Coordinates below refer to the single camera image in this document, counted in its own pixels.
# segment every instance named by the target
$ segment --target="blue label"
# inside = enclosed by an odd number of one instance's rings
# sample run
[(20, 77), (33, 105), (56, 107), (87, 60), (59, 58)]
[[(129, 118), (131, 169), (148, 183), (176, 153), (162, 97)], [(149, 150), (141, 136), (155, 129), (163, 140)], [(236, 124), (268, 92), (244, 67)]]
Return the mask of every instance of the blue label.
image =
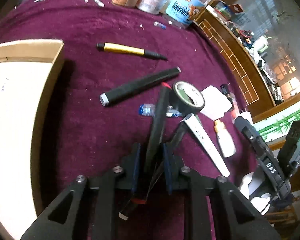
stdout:
[(204, 9), (205, 4), (199, 0), (172, 0), (166, 9), (166, 14), (189, 25)]

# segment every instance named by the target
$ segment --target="maroon velvet cloth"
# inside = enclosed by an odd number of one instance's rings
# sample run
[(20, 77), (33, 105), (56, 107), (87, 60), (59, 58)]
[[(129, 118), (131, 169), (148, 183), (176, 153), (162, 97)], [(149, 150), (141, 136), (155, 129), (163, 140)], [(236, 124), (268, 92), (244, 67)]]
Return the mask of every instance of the maroon velvet cloth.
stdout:
[[(143, 103), (155, 104), (159, 88), (150, 89), (117, 105), (104, 108), (99, 95), (125, 82), (179, 66), (183, 80), (199, 90), (229, 82), (240, 109), (246, 107), (226, 61), (210, 40), (192, 27), (180, 30), (162, 16), (124, 8), (102, 0), (104, 8), (89, 0), (27, 1), (0, 22), (0, 43), (22, 39), (63, 40), (65, 64), (50, 99), (42, 137), (41, 190), (44, 205), (79, 174), (102, 175), (120, 164), (134, 142), (146, 143), (151, 117), (138, 115)], [(153, 25), (167, 26), (166, 30)], [(99, 52), (97, 42), (112, 42), (148, 49), (169, 60)], [(199, 114), (206, 132), (219, 149), (213, 121)], [(180, 118), (167, 119), (168, 140)], [(231, 133), (237, 153), (225, 160), (229, 179), (238, 184), (254, 170), (256, 162), (244, 137), (235, 129), (229, 113), (221, 119)], [(202, 175), (220, 175), (207, 154), (189, 134), (175, 151), (185, 164)], [(132, 217), (120, 224), (119, 239), (183, 239), (183, 198), (150, 194)]]

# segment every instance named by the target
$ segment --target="yellow cap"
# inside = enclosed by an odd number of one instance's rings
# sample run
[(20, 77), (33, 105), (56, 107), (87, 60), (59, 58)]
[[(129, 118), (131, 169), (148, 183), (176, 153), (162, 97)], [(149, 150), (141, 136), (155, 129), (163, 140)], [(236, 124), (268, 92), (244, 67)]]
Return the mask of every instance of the yellow cap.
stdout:
[(219, 132), (225, 128), (226, 128), (225, 124), (223, 122), (221, 122), (219, 119), (214, 121), (214, 130), (216, 132)]

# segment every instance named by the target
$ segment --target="yellow marker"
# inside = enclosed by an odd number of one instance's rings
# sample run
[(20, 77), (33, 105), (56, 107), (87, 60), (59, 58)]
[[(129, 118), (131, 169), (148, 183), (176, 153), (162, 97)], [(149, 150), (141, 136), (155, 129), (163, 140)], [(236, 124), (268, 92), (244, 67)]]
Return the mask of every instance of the yellow marker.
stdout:
[(115, 44), (115, 43), (98, 43), (97, 49), (101, 51), (103, 50), (103, 51), (110, 51), (115, 53), (130, 53), (130, 54), (140, 55), (146, 58), (167, 60), (165, 56), (153, 51), (128, 47), (128, 46)]

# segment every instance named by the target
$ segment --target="screw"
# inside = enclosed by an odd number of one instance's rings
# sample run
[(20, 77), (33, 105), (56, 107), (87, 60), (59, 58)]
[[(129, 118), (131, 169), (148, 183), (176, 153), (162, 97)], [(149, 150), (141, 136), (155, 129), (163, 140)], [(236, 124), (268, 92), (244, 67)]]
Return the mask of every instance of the screw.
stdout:
[(189, 167), (187, 167), (187, 166), (183, 166), (183, 167), (181, 168), (181, 171), (182, 171), (183, 173), (188, 173), (188, 172), (191, 171), (191, 169), (190, 169)]
[(218, 177), (218, 180), (221, 182), (221, 183), (225, 183), (227, 181), (227, 178), (225, 176), (219, 176)]
[(84, 175), (79, 175), (76, 179), (77, 182), (83, 182), (86, 179), (86, 176)]
[(121, 171), (123, 171), (123, 168), (120, 166), (115, 166), (112, 170), (115, 173), (120, 173)]

